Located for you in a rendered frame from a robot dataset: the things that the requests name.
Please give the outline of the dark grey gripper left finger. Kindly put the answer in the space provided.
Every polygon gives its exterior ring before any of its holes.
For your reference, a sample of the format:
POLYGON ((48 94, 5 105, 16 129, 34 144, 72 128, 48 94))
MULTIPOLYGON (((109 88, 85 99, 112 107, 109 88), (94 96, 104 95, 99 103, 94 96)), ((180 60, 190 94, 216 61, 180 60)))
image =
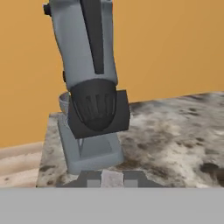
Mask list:
POLYGON ((60 185, 57 187, 66 188, 93 188, 100 187, 102 184, 102 172, 101 171, 82 171, 76 180, 73 180, 67 184, 60 185))

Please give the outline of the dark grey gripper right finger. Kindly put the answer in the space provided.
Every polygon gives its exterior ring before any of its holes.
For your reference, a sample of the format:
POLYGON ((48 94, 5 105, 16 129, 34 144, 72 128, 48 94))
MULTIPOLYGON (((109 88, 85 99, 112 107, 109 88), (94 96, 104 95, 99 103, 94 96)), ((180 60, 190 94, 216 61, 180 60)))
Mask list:
POLYGON ((122 173, 125 187, 162 187, 162 185, 148 180, 143 171, 123 171, 122 173))

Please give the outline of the grey stand mixer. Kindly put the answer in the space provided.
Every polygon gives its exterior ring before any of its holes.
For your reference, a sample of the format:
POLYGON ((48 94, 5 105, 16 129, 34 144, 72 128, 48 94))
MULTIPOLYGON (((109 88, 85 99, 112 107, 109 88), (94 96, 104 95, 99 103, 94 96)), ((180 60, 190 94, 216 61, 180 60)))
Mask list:
POLYGON ((117 133, 130 126, 130 106, 127 92, 117 88, 113 0, 48 0, 43 9, 63 62, 58 127, 67 171, 119 165, 117 133))

